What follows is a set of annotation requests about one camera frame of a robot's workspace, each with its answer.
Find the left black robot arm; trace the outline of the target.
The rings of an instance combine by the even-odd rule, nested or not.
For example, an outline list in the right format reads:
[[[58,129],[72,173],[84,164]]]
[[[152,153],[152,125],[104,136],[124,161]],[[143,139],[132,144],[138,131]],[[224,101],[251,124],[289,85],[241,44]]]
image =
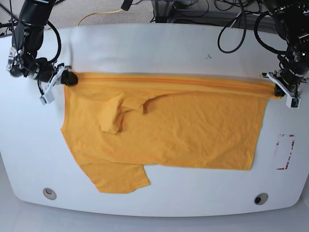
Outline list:
[[[275,72],[279,81],[275,87],[275,95],[283,96],[283,88],[291,92],[292,97],[299,97],[298,86],[309,72],[309,10],[307,0],[264,0],[267,9],[261,13],[254,25],[256,40],[266,50],[277,55],[280,70]],[[258,35],[260,21],[270,16],[275,22],[277,34],[286,41],[285,51],[277,50],[264,43]]]

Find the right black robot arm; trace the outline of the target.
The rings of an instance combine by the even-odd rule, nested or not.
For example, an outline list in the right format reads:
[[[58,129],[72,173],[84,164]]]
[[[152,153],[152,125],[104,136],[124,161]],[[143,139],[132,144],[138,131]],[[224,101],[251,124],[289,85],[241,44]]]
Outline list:
[[[17,25],[12,24],[12,47],[10,49],[7,70],[12,77],[28,77],[36,80],[41,97],[56,84],[74,86],[78,77],[70,71],[71,66],[63,63],[55,65],[62,48],[61,38],[55,26],[49,21],[55,0],[26,0],[22,6]],[[43,43],[45,26],[49,26],[56,35],[56,55],[48,60],[37,58]]]

